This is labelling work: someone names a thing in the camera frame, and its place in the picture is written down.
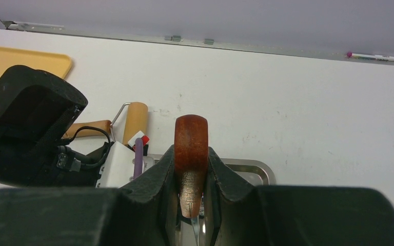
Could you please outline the scraper with red handle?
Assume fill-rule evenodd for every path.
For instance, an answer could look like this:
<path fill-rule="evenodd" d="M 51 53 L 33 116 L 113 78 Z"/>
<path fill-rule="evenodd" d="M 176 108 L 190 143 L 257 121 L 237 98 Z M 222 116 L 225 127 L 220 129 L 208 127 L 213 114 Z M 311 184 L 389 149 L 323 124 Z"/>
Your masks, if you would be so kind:
<path fill-rule="evenodd" d="M 208 122 L 188 114 L 176 119 L 174 173 L 182 216 L 191 221 L 199 245 L 199 214 L 208 170 Z"/>

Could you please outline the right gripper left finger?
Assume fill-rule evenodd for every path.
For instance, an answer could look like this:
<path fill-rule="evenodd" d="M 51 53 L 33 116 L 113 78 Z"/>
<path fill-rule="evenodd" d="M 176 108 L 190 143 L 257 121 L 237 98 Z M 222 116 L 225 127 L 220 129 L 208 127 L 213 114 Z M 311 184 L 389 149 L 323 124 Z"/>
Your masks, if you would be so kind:
<path fill-rule="evenodd" d="M 122 188 L 0 189 L 0 245 L 174 245 L 173 159 Z"/>

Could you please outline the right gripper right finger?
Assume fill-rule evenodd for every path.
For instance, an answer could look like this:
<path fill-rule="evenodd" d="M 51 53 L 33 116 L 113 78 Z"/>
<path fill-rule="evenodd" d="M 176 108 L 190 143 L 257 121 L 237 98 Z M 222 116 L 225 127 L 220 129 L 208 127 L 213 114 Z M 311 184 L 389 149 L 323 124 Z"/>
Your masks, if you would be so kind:
<path fill-rule="evenodd" d="M 206 245 L 394 245 L 394 207 L 360 187 L 254 186 L 213 149 Z"/>

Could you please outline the wooden rolling pin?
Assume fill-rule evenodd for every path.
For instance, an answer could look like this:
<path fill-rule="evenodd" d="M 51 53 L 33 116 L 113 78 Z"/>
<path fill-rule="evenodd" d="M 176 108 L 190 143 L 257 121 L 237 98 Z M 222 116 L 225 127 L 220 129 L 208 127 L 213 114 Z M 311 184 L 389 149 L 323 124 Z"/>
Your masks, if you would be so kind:
<path fill-rule="evenodd" d="M 63 138 L 100 136 L 101 129 L 113 141 L 119 140 L 126 146 L 133 146 L 134 139 L 147 134 L 148 106 L 143 102 L 124 103 L 112 120 L 104 119 L 90 122 L 73 123 Z"/>

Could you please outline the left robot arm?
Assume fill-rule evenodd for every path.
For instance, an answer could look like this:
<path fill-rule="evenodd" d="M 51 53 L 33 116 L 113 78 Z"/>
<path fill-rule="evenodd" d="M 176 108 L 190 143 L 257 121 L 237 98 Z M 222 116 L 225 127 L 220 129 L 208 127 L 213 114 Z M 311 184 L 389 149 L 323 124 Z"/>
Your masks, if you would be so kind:
<path fill-rule="evenodd" d="M 84 155 L 66 131 L 88 104 L 74 86 L 24 65 L 0 77 L 0 183 L 15 187 L 94 187 L 110 142 Z"/>

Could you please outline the stainless steel tray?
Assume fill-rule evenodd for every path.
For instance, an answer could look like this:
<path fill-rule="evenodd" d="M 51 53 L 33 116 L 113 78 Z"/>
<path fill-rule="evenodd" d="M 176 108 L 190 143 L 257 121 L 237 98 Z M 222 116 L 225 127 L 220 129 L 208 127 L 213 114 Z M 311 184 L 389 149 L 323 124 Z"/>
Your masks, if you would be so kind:
<path fill-rule="evenodd" d="M 265 163 L 252 159 L 221 158 L 222 162 L 254 186 L 276 185 L 273 170 Z"/>

